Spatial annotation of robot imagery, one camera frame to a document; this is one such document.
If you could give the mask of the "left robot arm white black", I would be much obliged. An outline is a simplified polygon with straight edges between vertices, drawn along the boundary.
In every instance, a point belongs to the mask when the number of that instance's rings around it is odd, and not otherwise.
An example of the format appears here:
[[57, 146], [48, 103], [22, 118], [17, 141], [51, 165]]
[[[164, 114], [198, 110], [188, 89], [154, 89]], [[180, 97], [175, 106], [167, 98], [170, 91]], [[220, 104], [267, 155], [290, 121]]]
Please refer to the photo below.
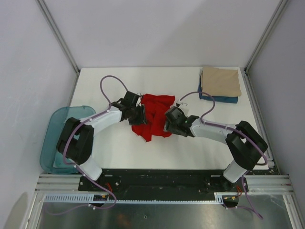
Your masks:
[[127, 91], [125, 96], [112, 102], [103, 112], [83, 119], [67, 119], [57, 142], [57, 150], [65, 164], [73, 164], [89, 178], [89, 186], [99, 191], [105, 186], [102, 168], [92, 156], [94, 137], [104, 129], [128, 120], [130, 125], [146, 124], [141, 96]]

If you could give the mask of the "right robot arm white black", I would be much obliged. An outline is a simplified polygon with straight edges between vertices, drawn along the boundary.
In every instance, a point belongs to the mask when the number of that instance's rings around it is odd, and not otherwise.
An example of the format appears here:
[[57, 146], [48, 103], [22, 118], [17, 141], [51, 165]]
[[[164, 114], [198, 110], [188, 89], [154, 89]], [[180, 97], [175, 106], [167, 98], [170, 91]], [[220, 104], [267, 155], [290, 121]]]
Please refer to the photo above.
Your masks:
[[186, 116], [182, 109], [173, 106], [165, 112], [164, 131], [184, 137], [202, 137], [228, 146], [232, 162], [223, 171], [220, 187], [232, 191], [240, 177], [255, 166], [265, 166], [268, 160], [267, 143], [246, 121], [236, 125], [225, 125], [204, 120], [195, 115]]

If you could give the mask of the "red t-shirt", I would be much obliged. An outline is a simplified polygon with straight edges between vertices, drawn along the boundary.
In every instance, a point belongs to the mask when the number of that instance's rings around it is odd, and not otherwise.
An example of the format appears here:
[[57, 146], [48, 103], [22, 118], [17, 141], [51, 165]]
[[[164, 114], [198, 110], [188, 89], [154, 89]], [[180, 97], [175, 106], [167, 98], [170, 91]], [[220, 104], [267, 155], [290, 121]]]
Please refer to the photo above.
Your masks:
[[150, 142], [152, 136], [170, 137], [170, 132], [164, 131], [165, 112], [175, 102], [175, 96], [144, 94], [141, 104], [145, 108], [146, 124], [132, 125], [132, 131], [141, 136], [145, 142]]

